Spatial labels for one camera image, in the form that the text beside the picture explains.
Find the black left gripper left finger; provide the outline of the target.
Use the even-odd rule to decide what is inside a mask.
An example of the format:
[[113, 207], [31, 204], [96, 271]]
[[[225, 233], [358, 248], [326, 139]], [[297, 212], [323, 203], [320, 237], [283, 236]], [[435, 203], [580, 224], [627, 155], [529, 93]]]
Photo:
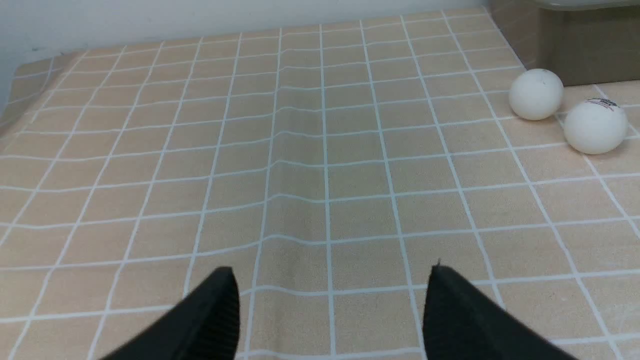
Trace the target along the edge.
[[105, 360], [233, 360], [240, 342], [233, 269], [217, 267], [188, 296]]

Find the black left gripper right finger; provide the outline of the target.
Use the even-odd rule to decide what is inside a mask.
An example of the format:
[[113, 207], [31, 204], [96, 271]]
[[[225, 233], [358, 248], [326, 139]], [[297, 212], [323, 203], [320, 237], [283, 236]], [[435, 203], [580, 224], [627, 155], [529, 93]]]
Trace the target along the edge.
[[427, 283], [423, 344], [429, 360], [571, 360], [446, 265]]

